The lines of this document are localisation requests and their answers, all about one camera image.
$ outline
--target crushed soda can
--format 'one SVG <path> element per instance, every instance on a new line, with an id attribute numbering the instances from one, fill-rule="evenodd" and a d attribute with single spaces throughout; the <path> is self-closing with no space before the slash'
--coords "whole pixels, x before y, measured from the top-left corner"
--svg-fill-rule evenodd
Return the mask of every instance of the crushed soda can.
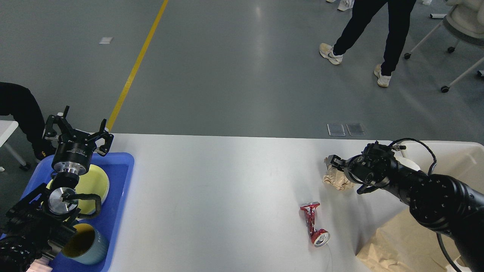
<path id="1" fill-rule="evenodd" d="M 307 232 L 314 247 L 324 246 L 330 239 L 330 233 L 324 229 L 314 228 L 315 210 L 320 205 L 319 202 L 305 203 L 301 205 L 306 218 Z"/>

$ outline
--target robotic arm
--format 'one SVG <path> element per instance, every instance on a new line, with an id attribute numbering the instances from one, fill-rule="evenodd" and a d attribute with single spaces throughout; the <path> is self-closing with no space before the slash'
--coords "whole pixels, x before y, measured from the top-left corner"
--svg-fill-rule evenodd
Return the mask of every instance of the robotic arm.
<path id="1" fill-rule="evenodd" d="M 95 194 L 76 194 L 79 176 L 89 171 L 94 152 L 105 156 L 114 136 L 101 122 L 99 131 L 89 134 L 73 129 L 67 122 L 69 106 L 57 116 L 47 119 L 44 138 L 57 140 L 59 145 L 52 160 L 54 169 L 52 184 L 42 183 L 15 204 L 8 212 L 8 221 L 0 227 L 6 235 L 0 240 L 0 271 L 26 271 L 37 258 L 45 256 L 54 259 L 75 234 L 76 218 L 94 218 L 101 212 L 101 197 Z M 56 124 L 60 135 L 54 130 Z M 99 148 L 96 141 L 104 139 Z M 78 200 L 94 200 L 94 214 L 82 214 L 77 207 Z"/>
<path id="2" fill-rule="evenodd" d="M 361 184 L 358 194 L 383 189 L 399 198 L 420 225 L 452 238 L 473 272 L 484 271 L 484 195 L 453 177 L 432 174 L 435 159 L 428 174 L 397 161 L 394 151 L 405 148 L 398 145 L 403 140 L 368 144 L 347 160 L 331 155 L 326 164 Z"/>

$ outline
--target person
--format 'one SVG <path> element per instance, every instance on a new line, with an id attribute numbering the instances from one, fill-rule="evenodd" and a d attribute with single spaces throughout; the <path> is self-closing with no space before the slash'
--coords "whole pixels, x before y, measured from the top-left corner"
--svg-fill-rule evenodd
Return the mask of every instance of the person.
<path id="1" fill-rule="evenodd" d="M 13 83 L 0 82 L 0 115 L 12 115 L 18 126 L 32 144 L 39 161 L 55 154 L 51 142 L 42 139 L 45 121 L 39 104 L 30 90 Z"/>
<path id="2" fill-rule="evenodd" d="M 416 0 L 355 0 L 353 14 L 346 25 L 341 37 L 334 46 L 322 43 L 319 45 L 319 53 L 330 63 L 338 65 L 343 61 L 343 54 L 350 49 L 370 23 L 373 16 L 388 3 L 388 37 L 383 54 L 384 62 L 378 64 L 373 73 L 377 76 L 377 84 L 380 87 L 388 87 L 392 72 L 402 54 L 403 46 L 410 28 L 410 13 Z"/>

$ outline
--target black pants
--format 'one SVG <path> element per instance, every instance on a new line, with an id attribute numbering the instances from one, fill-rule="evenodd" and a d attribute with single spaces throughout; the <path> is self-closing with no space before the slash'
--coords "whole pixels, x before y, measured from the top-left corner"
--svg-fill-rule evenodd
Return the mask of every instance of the black pants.
<path id="1" fill-rule="evenodd" d="M 0 115 L 12 115 L 32 144 L 34 152 L 49 145 L 42 140 L 44 117 L 30 90 L 17 84 L 0 82 Z"/>
<path id="2" fill-rule="evenodd" d="M 351 20 L 343 30 L 333 48 L 335 55 L 343 55 L 350 49 L 370 23 L 373 16 L 388 3 L 388 37 L 385 46 L 385 60 L 381 73 L 391 76 L 402 54 L 403 46 L 410 27 L 410 13 L 416 0 L 355 0 Z"/>

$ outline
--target gray floor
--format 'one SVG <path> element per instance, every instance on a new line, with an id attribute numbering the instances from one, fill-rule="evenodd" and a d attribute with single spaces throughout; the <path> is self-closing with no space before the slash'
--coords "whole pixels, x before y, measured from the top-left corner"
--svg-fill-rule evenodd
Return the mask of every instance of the gray floor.
<path id="1" fill-rule="evenodd" d="M 70 105 L 75 128 L 108 118 L 162 0 L 4 1 L 0 81 L 30 88 L 45 116 Z M 344 62 L 318 53 L 333 44 L 351 11 L 324 0 L 171 0 L 133 82 L 114 133 L 330 138 L 326 124 L 361 123 L 358 139 L 473 141 L 484 144 L 484 81 L 474 73 L 440 93 L 481 56 L 440 29 L 387 89 L 376 85 L 387 35 L 386 7 Z M 442 1 L 418 1 L 404 52 L 446 13 Z M 112 36 L 110 45 L 98 45 Z M 33 162 L 17 130 L 10 139 Z M 21 172 L 0 149 L 0 211 L 20 196 Z"/>

